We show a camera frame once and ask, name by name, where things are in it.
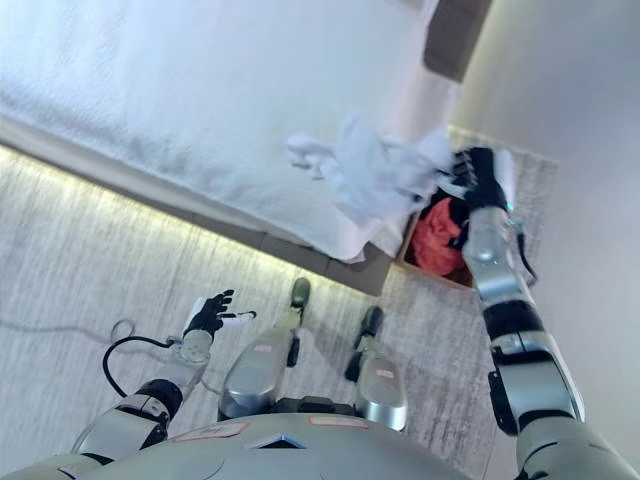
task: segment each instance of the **white towel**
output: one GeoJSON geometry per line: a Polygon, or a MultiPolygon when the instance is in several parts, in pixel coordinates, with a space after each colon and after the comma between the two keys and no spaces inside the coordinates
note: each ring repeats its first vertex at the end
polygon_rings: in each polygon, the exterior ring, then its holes
{"type": "Polygon", "coordinates": [[[384,232],[402,235],[398,225],[424,208],[437,188],[440,172],[449,172],[453,152],[442,129],[414,145],[381,138],[361,115],[342,123],[335,147],[306,133],[286,142],[287,159],[324,179],[336,206],[372,240],[384,232]]]}

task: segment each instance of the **gray rug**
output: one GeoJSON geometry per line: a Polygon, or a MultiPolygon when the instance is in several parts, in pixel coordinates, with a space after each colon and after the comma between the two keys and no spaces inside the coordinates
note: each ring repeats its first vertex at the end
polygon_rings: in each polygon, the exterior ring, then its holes
{"type": "MultiPolygon", "coordinates": [[[[555,166],[517,157],[521,212],[535,232],[555,166]]],[[[306,331],[283,391],[353,401],[342,372],[360,317],[378,303],[387,313],[381,342],[408,384],[407,435],[472,478],[483,477],[495,424],[488,340],[472,292],[394,267],[382,296],[368,297],[7,149],[0,150],[0,268],[0,474],[67,451],[117,400],[102,376],[100,338],[25,333],[7,322],[81,327],[106,339],[115,321],[128,318],[140,334],[162,339],[180,331],[196,297],[234,288],[233,309],[259,316],[216,336],[205,378],[219,387],[304,275],[313,287],[306,331]]],[[[128,391],[159,366],[144,353],[116,354],[112,363],[128,391]]],[[[197,387],[171,433],[212,423],[216,402],[197,387]]]]}

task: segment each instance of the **white bedspread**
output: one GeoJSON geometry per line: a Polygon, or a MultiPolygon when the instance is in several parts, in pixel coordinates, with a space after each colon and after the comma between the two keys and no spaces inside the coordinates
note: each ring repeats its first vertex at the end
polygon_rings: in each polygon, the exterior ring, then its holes
{"type": "Polygon", "coordinates": [[[399,136],[444,123],[457,86],[421,67],[416,3],[0,0],[0,115],[350,259],[371,232],[284,140],[332,142],[354,108],[399,136]]]}

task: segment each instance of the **black cable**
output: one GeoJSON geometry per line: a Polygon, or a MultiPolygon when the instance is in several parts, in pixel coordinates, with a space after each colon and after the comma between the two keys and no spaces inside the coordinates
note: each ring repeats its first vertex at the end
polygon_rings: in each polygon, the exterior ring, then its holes
{"type": "Polygon", "coordinates": [[[118,383],[111,376],[111,372],[109,371],[109,357],[111,356],[111,353],[118,346],[122,345],[123,343],[133,342],[133,341],[146,342],[146,343],[150,343],[151,345],[155,345],[156,347],[161,347],[161,348],[169,348],[169,347],[171,347],[171,345],[173,345],[175,343],[175,342],[173,342],[171,340],[167,341],[167,343],[162,343],[162,342],[159,342],[158,340],[154,340],[153,338],[132,335],[130,337],[121,338],[120,340],[118,340],[118,341],[114,342],[113,344],[111,344],[111,346],[109,348],[107,348],[107,351],[104,353],[104,356],[102,357],[102,371],[104,372],[104,376],[107,377],[107,381],[109,382],[109,385],[111,385],[113,387],[113,389],[116,391],[116,393],[118,395],[120,395],[121,397],[123,397],[123,398],[126,397],[127,394],[125,393],[124,390],[122,390],[122,388],[120,388],[118,383]]]}
{"type": "MultiPolygon", "coordinates": [[[[253,317],[255,318],[255,312],[244,312],[244,313],[251,313],[253,314],[253,317]]],[[[102,343],[104,345],[111,345],[113,342],[118,341],[120,338],[122,337],[129,337],[131,335],[133,335],[133,333],[135,332],[136,329],[136,325],[133,321],[131,320],[127,320],[127,319],[123,319],[123,320],[118,320],[113,327],[111,327],[111,333],[110,333],[110,338],[106,338],[103,337],[102,335],[93,332],[92,330],[89,330],[88,328],[84,328],[84,327],[78,327],[76,325],[57,325],[57,326],[53,326],[53,327],[30,327],[27,325],[22,325],[20,323],[14,323],[14,322],[9,322],[6,320],[2,320],[0,319],[0,327],[4,327],[4,328],[8,328],[9,330],[15,330],[16,332],[22,332],[22,333],[27,333],[27,334],[43,334],[43,333],[62,333],[62,334],[66,334],[66,333],[80,333],[82,335],[85,335],[86,337],[90,338],[91,340],[97,342],[97,343],[102,343]],[[128,327],[129,331],[126,332],[127,334],[124,335],[122,332],[118,332],[118,329],[122,326],[125,325],[128,327]]],[[[132,350],[124,350],[124,351],[120,351],[119,353],[124,354],[124,355],[135,355],[135,354],[142,354],[145,355],[153,360],[155,360],[156,362],[164,362],[164,359],[159,357],[158,355],[154,355],[151,352],[148,352],[146,350],[136,350],[136,349],[132,349],[132,350]]],[[[218,396],[220,396],[220,391],[216,388],[213,388],[211,385],[209,385],[204,378],[202,380],[200,380],[200,383],[202,384],[202,387],[205,390],[210,391],[211,393],[214,393],[218,396]]]]}
{"type": "Polygon", "coordinates": [[[533,267],[531,267],[531,265],[529,264],[529,260],[527,260],[527,257],[524,254],[524,248],[525,248],[524,232],[522,231],[518,232],[516,238],[518,240],[518,251],[520,253],[520,260],[522,260],[522,264],[524,265],[524,268],[527,269],[527,272],[529,272],[529,275],[531,275],[532,277],[532,280],[528,282],[529,286],[532,287],[538,281],[538,275],[536,274],[533,267]]]}

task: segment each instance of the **robot leg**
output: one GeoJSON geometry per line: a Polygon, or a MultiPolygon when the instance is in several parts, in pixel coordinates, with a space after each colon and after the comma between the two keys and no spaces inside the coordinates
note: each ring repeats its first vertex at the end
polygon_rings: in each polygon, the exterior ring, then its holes
{"type": "Polygon", "coordinates": [[[379,351],[375,341],[383,317],[380,307],[367,310],[345,377],[357,382],[355,408],[359,416],[400,431],[407,424],[407,394],[398,368],[379,351]]]}
{"type": "Polygon", "coordinates": [[[227,374],[218,406],[219,420],[265,413],[276,402],[285,367],[298,361],[302,324],[311,285],[299,278],[291,291],[291,304],[283,318],[249,344],[227,374]]]}

